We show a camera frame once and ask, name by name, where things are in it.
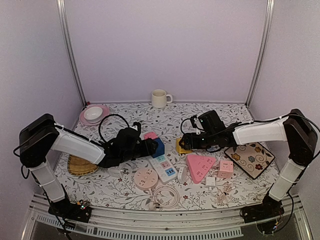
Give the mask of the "yellow cube socket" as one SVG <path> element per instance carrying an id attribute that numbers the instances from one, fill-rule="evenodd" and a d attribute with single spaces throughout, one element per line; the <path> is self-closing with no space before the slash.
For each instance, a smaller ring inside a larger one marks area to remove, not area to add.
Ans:
<path id="1" fill-rule="evenodd" d="M 186 149 L 183 149 L 179 142 L 180 142 L 181 138 L 177 138 L 176 141 L 175 141 L 175 149 L 176 151 L 179 153 L 179 154 L 190 154 L 192 153 L 193 151 L 192 150 L 186 150 Z"/>

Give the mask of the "pink plug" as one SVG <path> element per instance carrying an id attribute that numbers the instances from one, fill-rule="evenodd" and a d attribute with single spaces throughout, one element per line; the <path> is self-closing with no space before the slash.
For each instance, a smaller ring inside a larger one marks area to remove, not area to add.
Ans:
<path id="1" fill-rule="evenodd" d="M 144 137 L 145 140 L 146 140 L 146 139 L 155 140 L 155 139 L 158 138 L 157 134 L 156 134 L 155 132 L 153 132 L 153 131 L 145 133 L 145 134 L 143 135 L 143 137 Z"/>

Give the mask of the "dark blue plug adapter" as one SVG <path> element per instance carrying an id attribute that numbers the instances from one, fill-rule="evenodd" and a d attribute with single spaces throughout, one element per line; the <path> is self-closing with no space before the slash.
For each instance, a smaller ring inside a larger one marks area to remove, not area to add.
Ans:
<path id="1" fill-rule="evenodd" d="M 157 158 L 165 154 L 165 145 L 159 137 L 155 138 L 154 141 L 158 143 L 158 147 L 152 157 Z"/>

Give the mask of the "white power strip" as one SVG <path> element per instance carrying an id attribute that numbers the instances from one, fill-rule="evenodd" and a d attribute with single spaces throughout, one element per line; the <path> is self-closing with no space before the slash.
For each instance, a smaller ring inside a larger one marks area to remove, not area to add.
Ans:
<path id="1" fill-rule="evenodd" d="M 163 184 L 168 184 L 177 179 L 178 171 L 167 156 L 160 155 L 156 158 L 149 156 L 147 159 Z"/>

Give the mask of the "pink round socket base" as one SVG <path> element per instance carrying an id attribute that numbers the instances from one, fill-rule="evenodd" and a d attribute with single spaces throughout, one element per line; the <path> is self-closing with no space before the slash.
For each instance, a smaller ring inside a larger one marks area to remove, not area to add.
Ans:
<path id="1" fill-rule="evenodd" d="M 140 168 L 134 174 L 134 183 L 140 190 L 146 191 L 155 188 L 158 184 L 159 177 L 153 168 Z"/>

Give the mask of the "white tiger cube socket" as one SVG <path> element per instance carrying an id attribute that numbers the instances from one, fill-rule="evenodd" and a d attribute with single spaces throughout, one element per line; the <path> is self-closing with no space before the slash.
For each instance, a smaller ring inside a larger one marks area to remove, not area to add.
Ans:
<path id="1" fill-rule="evenodd" d="M 178 181 L 183 184 L 186 181 L 187 169 L 186 167 L 180 167 L 177 175 Z"/>

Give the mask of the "white charger plug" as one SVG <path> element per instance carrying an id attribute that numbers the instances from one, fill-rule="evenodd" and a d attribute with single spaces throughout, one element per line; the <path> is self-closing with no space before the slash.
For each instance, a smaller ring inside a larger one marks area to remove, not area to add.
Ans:
<path id="1" fill-rule="evenodd" d="M 107 172 L 111 177 L 123 178 L 124 175 L 127 175 L 129 173 L 129 170 L 127 168 L 115 166 L 108 168 Z"/>

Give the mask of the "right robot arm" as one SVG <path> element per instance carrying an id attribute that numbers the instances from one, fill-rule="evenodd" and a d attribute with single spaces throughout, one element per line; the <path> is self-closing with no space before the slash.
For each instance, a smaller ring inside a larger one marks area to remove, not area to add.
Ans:
<path id="1" fill-rule="evenodd" d="M 210 147 L 239 147 L 266 143 L 271 150 L 286 150 L 279 177 L 268 190 L 265 202 L 259 206 L 262 218 L 278 210 L 278 203 L 300 180 L 310 163 L 320 154 L 320 128 L 297 108 L 272 119 L 234 122 L 225 125 L 214 110 L 193 116 L 191 124 L 201 129 L 182 134 L 179 146 L 185 150 L 204 150 Z"/>

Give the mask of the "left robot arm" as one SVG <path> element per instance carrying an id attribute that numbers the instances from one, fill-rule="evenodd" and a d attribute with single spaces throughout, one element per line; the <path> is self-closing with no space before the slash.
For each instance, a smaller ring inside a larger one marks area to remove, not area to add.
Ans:
<path id="1" fill-rule="evenodd" d="M 159 144 L 147 138 L 141 139 L 141 124 L 121 129 L 115 138 L 96 142 L 58 124 L 46 113 L 23 128 L 18 136 L 19 145 L 14 154 L 34 175 L 46 192 L 55 209 L 63 216 L 74 213 L 74 205 L 67 199 L 64 187 L 47 162 L 51 151 L 79 157 L 100 168 L 118 167 L 120 164 L 156 153 Z"/>

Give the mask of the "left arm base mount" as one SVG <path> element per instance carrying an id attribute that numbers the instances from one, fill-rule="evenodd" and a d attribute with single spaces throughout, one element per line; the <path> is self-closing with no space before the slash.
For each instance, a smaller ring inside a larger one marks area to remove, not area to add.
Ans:
<path id="1" fill-rule="evenodd" d="M 83 199 L 71 202 L 65 188 L 62 187 L 62 189 L 64 192 L 62 200 L 57 202 L 48 200 L 50 205 L 48 213 L 63 219 L 88 223 L 92 214 L 90 202 Z"/>

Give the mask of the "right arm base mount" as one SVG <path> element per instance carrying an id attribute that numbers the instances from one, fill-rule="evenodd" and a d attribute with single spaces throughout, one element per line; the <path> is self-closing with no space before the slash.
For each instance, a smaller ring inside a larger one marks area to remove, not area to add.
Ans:
<path id="1" fill-rule="evenodd" d="M 284 213 L 282 201 L 274 200 L 269 196 L 269 192 L 264 196 L 262 203 L 242 207 L 239 215 L 245 223 L 256 222 L 268 218 L 274 218 Z"/>

